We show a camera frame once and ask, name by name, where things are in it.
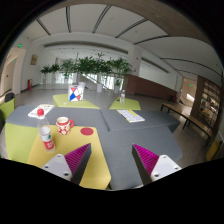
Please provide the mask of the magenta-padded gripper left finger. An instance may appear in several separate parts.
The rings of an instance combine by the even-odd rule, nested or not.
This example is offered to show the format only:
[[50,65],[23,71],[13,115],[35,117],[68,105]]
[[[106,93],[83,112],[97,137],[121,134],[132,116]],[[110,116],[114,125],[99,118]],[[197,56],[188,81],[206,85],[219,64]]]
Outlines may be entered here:
[[55,155],[42,166],[42,169],[79,185],[91,153],[91,144],[88,143],[66,155]]

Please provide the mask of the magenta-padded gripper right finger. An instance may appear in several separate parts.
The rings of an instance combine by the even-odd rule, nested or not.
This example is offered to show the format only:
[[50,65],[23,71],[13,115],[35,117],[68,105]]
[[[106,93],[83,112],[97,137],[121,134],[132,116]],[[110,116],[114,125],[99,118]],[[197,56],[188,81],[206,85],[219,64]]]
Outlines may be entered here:
[[132,155],[144,185],[181,170],[169,156],[158,156],[137,144],[132,145]]

